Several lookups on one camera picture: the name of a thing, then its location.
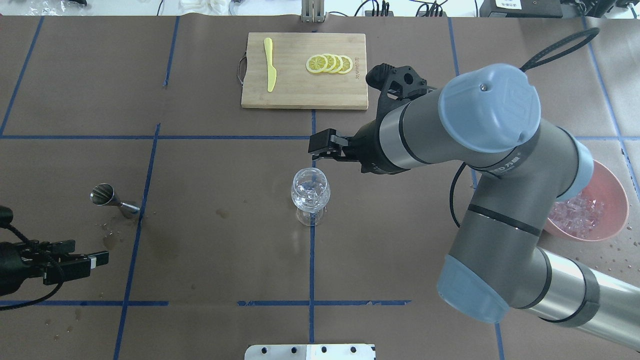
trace knife handle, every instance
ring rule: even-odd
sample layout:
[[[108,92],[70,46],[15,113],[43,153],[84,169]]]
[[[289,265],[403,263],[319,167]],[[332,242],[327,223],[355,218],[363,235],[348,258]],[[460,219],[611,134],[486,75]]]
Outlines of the knife handle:
[[[264,38],[264,52],[267,54],[267,65],[273,66],[273,41],[271,38]]]

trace brown table surface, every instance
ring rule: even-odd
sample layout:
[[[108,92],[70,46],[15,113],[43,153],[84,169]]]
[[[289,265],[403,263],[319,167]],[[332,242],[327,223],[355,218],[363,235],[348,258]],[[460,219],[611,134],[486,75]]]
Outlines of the brown table surface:
[[[379,94],[370,89],[367,111],[245,110],[236,78],[250,31],[365,33],[370,68],[411,65],[441,87],[491,63],[520,66],[592,25],[602,29],[592,48],[527,74],[543,116],[622,182],[629,229],[600,243],[545,233],[540,245],[639,286],[638,22],[0,17],[0,204],[30,238],[110,250],[109,265],[43,306],[0,314],[0,357],[242,359],[253,344],[365,342],[378,359],[637,359],[518,310],[494,327],[440,299],[458,162],[374,176],[320,161],[326,223],[298,223],[289,188],[311,165],[308,136],[354,133]],[[93,205],[99,183],[142,203],[142,223]],[[456,191],[461,215],[469,172]],[[0,304],[50,289],[30,279]]]

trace knife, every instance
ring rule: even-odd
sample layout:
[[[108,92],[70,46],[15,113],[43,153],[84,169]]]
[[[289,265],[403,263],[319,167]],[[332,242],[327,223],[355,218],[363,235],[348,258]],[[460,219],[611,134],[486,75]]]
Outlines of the knife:
[[[278,72],[273,67],[273,41],[271,38],[264,39],[264,52],[267,54],[267,91],[272,92],[276,85]]]

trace pink bowl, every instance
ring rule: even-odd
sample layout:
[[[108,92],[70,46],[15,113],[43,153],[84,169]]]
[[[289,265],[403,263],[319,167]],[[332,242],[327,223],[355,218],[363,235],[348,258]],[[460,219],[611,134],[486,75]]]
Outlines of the pink bowl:
[[[627,193],[618,178],[604,165],[593,160],[593,177],[582,193],[604,203],[604,215],[600,223],[582,239],[569,235],[547,218],[545,230],[558,238],[573,241],[603,241],[616,236],[627,224],[629,202]]]

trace wooden cutting board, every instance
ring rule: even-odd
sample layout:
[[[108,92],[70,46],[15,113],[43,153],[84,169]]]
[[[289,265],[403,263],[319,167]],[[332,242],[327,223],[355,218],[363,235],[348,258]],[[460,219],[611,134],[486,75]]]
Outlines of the wooden cutting board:
[[[264,39],[273,40],[276,85],[267,92],[267,59]],[[353,68],[347,74],[311,74],[307,59],[315,54],[349,56]],[[249,33],[243,108],[366,110],[367,46],[364,34]]]

